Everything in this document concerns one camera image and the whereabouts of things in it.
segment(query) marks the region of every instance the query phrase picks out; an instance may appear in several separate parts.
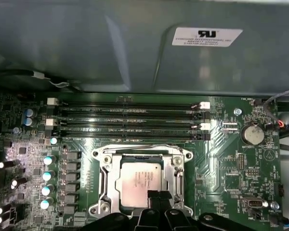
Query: white connector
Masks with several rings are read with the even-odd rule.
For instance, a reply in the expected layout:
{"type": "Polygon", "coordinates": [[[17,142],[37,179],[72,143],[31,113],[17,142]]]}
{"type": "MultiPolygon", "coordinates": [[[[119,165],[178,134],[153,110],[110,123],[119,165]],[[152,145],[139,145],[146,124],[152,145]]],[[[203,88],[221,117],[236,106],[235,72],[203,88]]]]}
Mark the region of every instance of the white connector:
{"type": "Polygon", "coordinates": [[[210,123],[201,123],[200,124],[200,130],[210,131],[211,130],[211,124],[210,123]]]}
{"type": "Polygon", "coordinates": [[[58,121],[56,119],[46,119],[46,126],[57,126],[58,121]]]}
{"type": "Polygon", "coordinates": [[[57,98],[47,98],[47,105],[58,106],[59,100],[57,98]]]}
{"type": "Polygon", "coordinates": [[[42,72],[38,71],[33,71],[33,76],[34,78],[39,78],[39,79],[45,79],[45,74],[42,72]]]}
{"type": "Polygon", "coordinates": [[[211,103],[210,102],[200,102],[199,103],[199,108],[200,109],[210,109],[211,108],[211,103]]]}

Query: metal panel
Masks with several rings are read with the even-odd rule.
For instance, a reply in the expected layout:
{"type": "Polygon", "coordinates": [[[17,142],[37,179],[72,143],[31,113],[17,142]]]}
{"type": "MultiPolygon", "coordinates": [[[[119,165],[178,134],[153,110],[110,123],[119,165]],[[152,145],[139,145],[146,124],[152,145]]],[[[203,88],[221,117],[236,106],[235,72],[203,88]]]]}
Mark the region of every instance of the metal panel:
{"type": "Polygon", "coordinates": [[[86,91],[272,94],[289,89],[289,5],[0,0],[0,55],[86,91]],[[243,32],[228,48],[172,46],[178,26],[243,32]]]}

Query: sticker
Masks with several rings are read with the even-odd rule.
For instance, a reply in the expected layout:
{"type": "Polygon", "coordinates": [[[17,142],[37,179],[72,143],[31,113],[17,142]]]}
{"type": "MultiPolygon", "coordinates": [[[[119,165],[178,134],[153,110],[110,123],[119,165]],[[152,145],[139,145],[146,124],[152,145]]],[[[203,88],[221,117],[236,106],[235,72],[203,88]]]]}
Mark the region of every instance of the sticker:
{"type": "Polygon", "coordinates": [[[242,33],[240,29],[178,27],[173,46],[229,47],[242,33]]]}
{"type": "Polygon", "coordinates": [[[148,208],[148,190],[161,190],[162,173],[159,163],[123,163],[120,176],[120,198],[123,206],[148,208]]]}

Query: green circuit board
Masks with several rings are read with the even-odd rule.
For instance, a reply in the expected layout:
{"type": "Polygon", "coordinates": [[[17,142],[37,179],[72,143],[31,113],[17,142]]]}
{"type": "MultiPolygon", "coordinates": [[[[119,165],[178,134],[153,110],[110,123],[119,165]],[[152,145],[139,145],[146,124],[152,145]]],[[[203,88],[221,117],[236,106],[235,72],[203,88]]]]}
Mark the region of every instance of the green circuit board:
{"type": "MultiPolygon", "coordinates": [[[[277,112],[275,104],[270,107],[277,112]]],[[[5,157],[20,161],[19,166],[7,170],[5,185],[0,189],[0,205],[7,202],[29,205],[24,219],[15,224],[17,230],[46,231],[56,226],[80,227],[94,221],[88,214],[88,208],[97,202],[99,196],[99,162],[92,158],[91,152],[108,144],[120,143],[176,144],[194,154],[193,160],[184,167],[184,190],[185,204],[193,209],[195,219],[202,213],[211,212],[258,231],[283,229],[272,224],[268,218],[269,214],[282,213],[282,197],[276,191],[276,187],[281,184],[278,132],[265,129],[265,125],[272,121],[262,106],[255,105],[254,98],[49,93],[23,99],[19,96],[0,95],[0,120],[0,160],[5,157]],[[67,126],[62,126],[61,133],[56,136],[56,144],[51,144],[51,138],[45,131],[45,120],[49,118],[47,98],[50,97],[64,103],[58,108],[65,110],[65,113],[53,113],[51,118],[67,121],[67,126]],[[189,138],[193,137],[190,126],[182,122],[190,116],[190,106],[199,102],[210,102],[210,109],[205,110],[210,113],[209,140],[189,138]],[[92,108],[99,103],[103,103],[102,114],[106,117],[94,114],[96,111],[92,108]],[[117,126],[122,122],[119,120],[112,121],[115,126],[113,123],[107,124],[113,119],[113,112],[117,113],[121,107],[129,105],[133,107],[129,109],[128,115],[139,116],[137,120],[132,116],[132,128],[122,130],[117,126]],[[28,108],[37,113],[32,126],[24,125],[24,111],[28,108]],[[235,109],[241,109],[242,113],[235,115],[235,109]],[[161,115],[163,110],[168,110],[169,114],[161,115]],[[94,121],[102,125],[92,125],[92,120],[88,119],[92,114],[97,116],[94,121]],[[167,124],[168,116],[172,126],[167,124]],[[150,127],[144,127],[144,122],[150,120],[150,127]],[[251,124],[263,128],[264,138],[259,145],[243,141],[242,131],[251,124]],[[19,128],[20,132],[15,133],[15,128],[19,128]],[[2,145],[6,141],[12,142],[11,147],[2,145]],[[78,160],[79,199],[74,214],[64,213],[65,192],[61,190],[66,183],[66,152],[81,152],[81,159],[78,160]],[[56,156],[57,162],[45,166],[43,159],[48,155],[56,156]],[[56,176],[45,183],[41,175],[49,170],[55,171],[56,176]],[[28,181],[11,190],[10,182],[20,172],[24,172],[23,176],[28,181]],[[47,210],[41,210],[40,202],[44,196],[40,191],[46,184],[56,187],[51,194],[54,204],[47,210]],[[260,197],[268,203],[275,201],[280,208],[262,208],[258,211],[259,216],[255,217],[242,202],[242,196],[248,195],[260,197]]]]}

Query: electrolytic capacitor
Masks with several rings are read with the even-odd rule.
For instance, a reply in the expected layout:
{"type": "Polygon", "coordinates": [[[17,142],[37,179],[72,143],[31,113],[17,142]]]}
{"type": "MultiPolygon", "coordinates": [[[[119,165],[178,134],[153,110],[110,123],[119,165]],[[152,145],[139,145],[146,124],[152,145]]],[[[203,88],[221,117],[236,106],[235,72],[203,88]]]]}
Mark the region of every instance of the electrolytic capacitor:
{"type": "Polygon", "coordinates": [[[13,160],[0,162],[0,168],[7,168],[7,167],[14,167],[14,166],[15,166],[15,162],[13,160]]]}
{"type": "Polygon", "coordinates": [[[270,207],[271,207],[271,209],[273,209],[273,210],[278,210],[278,209],[280,208],[279,204],[278,204],[276,201],[272,201],[272,202],[270,203],[270,207]]]}
{"type": "Polygon", "coordinates": [[[50,139],[50,143],[53,144],[53,145],[55,145],[55,144],[58,143],[58,139],[57,139],[56,137],[52,137],[52,138],[50,139]]]}
{"type": "Polygon", "coordinates": [[[12,181],[12,185],[13,185],[14,187],[16,187],[16,186],[21,185],[21,184],[24,184],[24,183],[26,183],[26,182],[27,182],[27,179],[24,178],[24,177],[22,177],[22,178],[14,179],[14,180],[12,181]]]}
{"type": "Polygon", "coordinates": [[[44,158],[44,164],[45,165],[51,165],[54,162],[56,162],[57,158],[54,155],[50,155],[44,158]]]}
{"type": "Polygon", "coordinates": [[[16,134],[19,134],[21,132],[20,128],[19,127],[14,127],[13,128],[13,133],[16,135],[16,134]]]}
{"type": "Polygon", "coordinates": [[[50,179],[54,178],[55,175],[56,173],[54,171],[48,171],[44,172],[42,177],[44,181],[49,181],[50,179]]]}
{"type": "Polygon", "coordinates": [[[28,108],[28,109],[25,110],[24,114],[27,117],[36,117],[37,112],[35,110],[31,109],[31,108],[28,108]]]}
{"type": "Polygon", "coordinates": [[[28,127],[34,127],[37,124],[35,119],[26,118],[24,119],[24,125],[28,127]]]}
{"type": "Polygon", "coordinates": [[[11,207],[12,207],[11,204],[0,206],[0,214],[8,212],[11,209],[11,207]]]}
{"type": "Polygon", "coordinates": [[[54,186],[52,184],[48,184],[47,186],[43,187],[41,193],[43,196],[48,196],[54,191],[54,186]]]}
{"type": "Polygon", "coordinates": [[[53,204],[53,199],[51,197],[47,197],[45,200],[43,200],[40,203],[40,208],[41,209],[47,209],[49,208],[49,206],[51,206],[53,204]]]}
{"type": "Polygon", "coordinates": [[[0,224],[10,218],[11,213],[4,213],[0,215],[0,224]]]}

